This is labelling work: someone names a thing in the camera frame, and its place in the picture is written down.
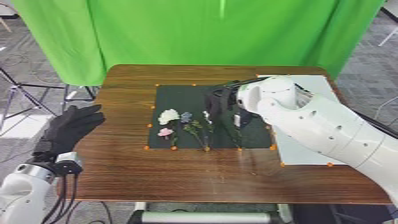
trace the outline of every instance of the black cable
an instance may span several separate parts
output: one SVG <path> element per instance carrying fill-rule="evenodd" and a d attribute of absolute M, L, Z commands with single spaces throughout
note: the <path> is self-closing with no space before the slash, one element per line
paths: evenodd
<path fill-rule="evenodd" d="M 63 195 L 63 198 L 61 198 L 61 203 L 60 203 L 60 208 L 58 208 L 58 215 L 56 215 L 56 217 L 54 217 L 53 220 L 58 219 L 58 217 L 60 217 L 60 215 L 61 215 L 61 213 L 63 213 L 63 207 L 65 207 L 65 195 Z"/>
<path fill-rule="evenodd" d="M 53 216 L 53 213 L 54 213 L 54 211 L 56 211 L 56 209 L 58 209 L 58 205 L 60 205 L 60 202 L 61 202 L 61 198 L 65 197 L 65 190 L 67 190 L 65 176 L 61 176 L 60 181 L 61 181 L 61 189 L 60 189 L 58 199 L 56 199 L 53 208 L 51 208 L 51 210 L 49 210 L 49 212 L 47 212 L 47 214 L 45 214 L 45 217 L 44 217 L 44 219 L 42 219 L 42 224 L 45 223 L 47 219 L 49 219 L 51 216 Z"/>
<path fill-rule="evenodd" d="M 101 201 L 104 210 L 106 210 L 106 214 L 108 214 L 108 223 L 113 224 L 113 220 L 111 220 L 111 216 L 109 216 L 109 210 L 108 210 L 108 205 L 104 204 L 104 202 Z"/>
<path fill-rule="evenodd" d="M 95 220 L 95 221 L 88 222 L 88 224 L 92 224 L 95 222 L 99 222 L 101 224 L 106 224 L 101 220 Z"/>
<path fill-rule="evenodd" d="M 369 118 L 364 114 L 360 114 L 355 110 L 353 112 L 360 116 L 360 118 L 369 122 L 371 126 L 392 137 L 398 138 L 398 133 L 396 131 L 372 119 Z"/>
<path fill-rule="evenodd" d="M 398 209 L 392 211 L 392 213 L 388 215 L 392 216 L 396 212 L 398 212 Z"/>
<path fill-rule="evenodd" d="M 74 211 L 74 209 L 76 209 L 79 203 L 81 203 L 81 201 L 77 201 L 77 203 L 72 205 L 70 212 L 69 212 L 67 217 L 65 217 L 65 224 L 69 224 L 70 214 L 72 214 L 72 211 Z"/>
<path fill-rule="evenodd" d="M 65 217 L 65 224 L 69 224 L 72 211 L 74 211 L 74 209 L 76 209 L 79 203 L 81 203 L 81 201 L 74 204 L 74 206 L 72 206 L 72 208 L 70 208 L 70 212 L 69 212 L 67 217 Z M 113 224 L 113 220 L 111 220 L 111 216 L 109 216 L 109 209 L 108 209 L 108 206 L 106 206 L 106 204 L 104 204 L 102 201 L 101 201 L 101 204 L 102 204 L 102 207 L 104 207 L 104 210 L 106 210 L 108 223 Z M 92 223 L 95 223 L 95 222 L 99 222 L 101 224 L 106 224 L 104 221 L 101 221 L 101 220 L 90 221 L 88 224 L 92 224 Z"/>
<path fill-rule="evenodd" d="M 70 201 L 69 201 L 65 210 L 63 210 L 63 211 L 60 210 L 58 216 L 56 216 L 56 218 L 54 218 L 54 220 L 51 221 L 49 224 L 54 224 L 54 223 L 58 222 L 58 220 L 61 219 L 61 217 L 65 216 L 65 214 L 67 214 L 67 212 L 69 212 L 69 210 L 70 210 L 70 206 L 72 206 L 74 199 L 76 199 L 76 191 L 77 191 L 77 174 L 74 174 L 74 176 L 72 176 Z"/>

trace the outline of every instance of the gray carpet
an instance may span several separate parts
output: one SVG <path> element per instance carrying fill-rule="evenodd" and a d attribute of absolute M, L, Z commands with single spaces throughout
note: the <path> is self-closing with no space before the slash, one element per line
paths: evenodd
<path fill-rule="evenodd" d="M 5 47 L 0 51 L 0 66 L 6 69 L 19 82 L 61 86 L 56 73 L 42 55 L 22 21 L 15 19 L 5 20 L 5 22 L 13 32 L 8 33 L 0 27 L 0 48 Z M 396 23 L 380 13 L 362 41 L 356 45 L 337 79 L 337 87 L 348 100 L 348 105 L 371 117 L 374 115 L 380 102 L 398 95 L 398 35 L 390 38 L 381 47 L 376 46 L 394 27 Z M 3 113 L 5 107 L 6 87 L 8 84 L 1 80 L 0 113 Z M 31 89 L 29 92 L 38 96 L 42 90 Z M 60 113 L 60 100 L 61 91 L 51 90 L 44 102 L 56 113 Z M 17 96 L 13 102 L 10 113 L 28 106 L 26 100 L 21 99 L 21 96 Z M 388 124 L 394 120 L 396 112 L 398 100 L 381 110 L 381 123 Z M 19 116 L 17 119 L 12 120 L 15 125 L 10 130 L 5 129 L 5 133 L 0 134 L 0 180 L 12 172 L 15 165 L 26 160 L 28 151 L 31 150 L 40 136 L 40 131 L 29 130 L 28 132 L 24 127 L 31 123 L 37 124 L 38 127 L 44 126 L 45 119 L 45 113 L 33 110 L 26 116 Z M 49 192 L 47 205 L 51 205 L 53 200 L 54 193 Z M 124 224 L 133 210 L 133 203 L 108 202 L 106 204 L 109 206 L 113 223 Z M 175 209 L 184 209 L 188 211 L 266 211 L 273 209 L 273 205 L 241 206 L 221 204 L 154 203 L 149 204 L 149 209 L 154 211 L 172 211 Z M 97 219 L 106 221 L 102 206 L 97 202 L 83 202 L 74 211 L 70 223 L 85 224 Z"/>

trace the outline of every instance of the white flower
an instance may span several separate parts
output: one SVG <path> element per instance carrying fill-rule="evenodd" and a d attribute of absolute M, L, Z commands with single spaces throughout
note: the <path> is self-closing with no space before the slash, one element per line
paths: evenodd
<path fill-rule="evenodd" d="M 165 110 L 157 117 L 159 125 L 166 125 L 168 121 L 177 119 L 179 119 L 179 115 L 175 110 L 173 109 Z"/>
<path fill-rule="evenodd" d="M 211 120 L 207 119 L 209 118 L 209 113 L 207 113 L 205 110 L 202 111 L 202 115 L 204 115 L 204 118 L 205 118 L 207 123 L 211 124 Z"/>

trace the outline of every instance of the black mat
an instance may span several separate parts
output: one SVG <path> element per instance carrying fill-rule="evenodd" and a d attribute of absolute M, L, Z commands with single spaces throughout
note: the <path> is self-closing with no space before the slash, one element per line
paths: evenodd
<path fill-rule="evenodd" d="M 193 119 L 204 124 L 204 91 L 207 86 L 159 86 L 156 90 L 156 109 L 152 113 L 152 128 L 149 129 L 149 147 L 150 149 L 168 149 L 170 141 L 157 137 L 157 131 L 165 127 L 157 123 L 157 117 L 165 110 L 173 109 L 177 113 L 189 112 Z M 241 133 L 243 148 L 268 148 L 269 134 L 264 129 L 264 122 L 260 118 L 253 118 L 250 124 L 244 126 Z M 236 148 L 227 131 L 221 126 L 214 126 L 211 149 Z M 182 130 L 182 125 L 177 125 L 177 148 L 198 149 L 195 137 Z"/>

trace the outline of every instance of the black cloth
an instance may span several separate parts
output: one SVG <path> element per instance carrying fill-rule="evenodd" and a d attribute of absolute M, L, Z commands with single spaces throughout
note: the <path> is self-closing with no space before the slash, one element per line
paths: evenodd
<path fill-rule="evenodd" d="M 152 149 L 168 149 L 170 141 L 157 137 L 157 131 L 165 127 L 157 123 L 157 117 L 165 110 L 173 109 L 179 113 L 189 112 L 193 114 L 193 119 L 198 120 L 204 125 L 202 111 L 204 107 L 204 94 L 211 86 L 159 86 L 156 90 L 156 109 L 152 112 L 152 128 L 149 129 L 149 140 L 147 144 Z M 264 122 L 260 118 L 252 118 L 248 125 L 244 126 L 241 133 L 241 146 L 243 148 L 268 148 L 269 134 L 264 129 Z M 182 149 L 200 149 L 195 137 L 182 130 L 182 125 L 177 121 L 177 148 Z M 211 149 L 236 148 L 232 143 L 225 128 L 220 123 L 214 124 L 214 132 L 211 136 Z"/>
<path fill-rule="evenodd" d="M 104 121 L 102 113 L 97 112 L 101 105 L 85 108 L 69 106 L 63 114 L 49 122 L 49 127 L 33 148 L 33 160 L 38 162 L 72 151 L 74 145 Z"/>

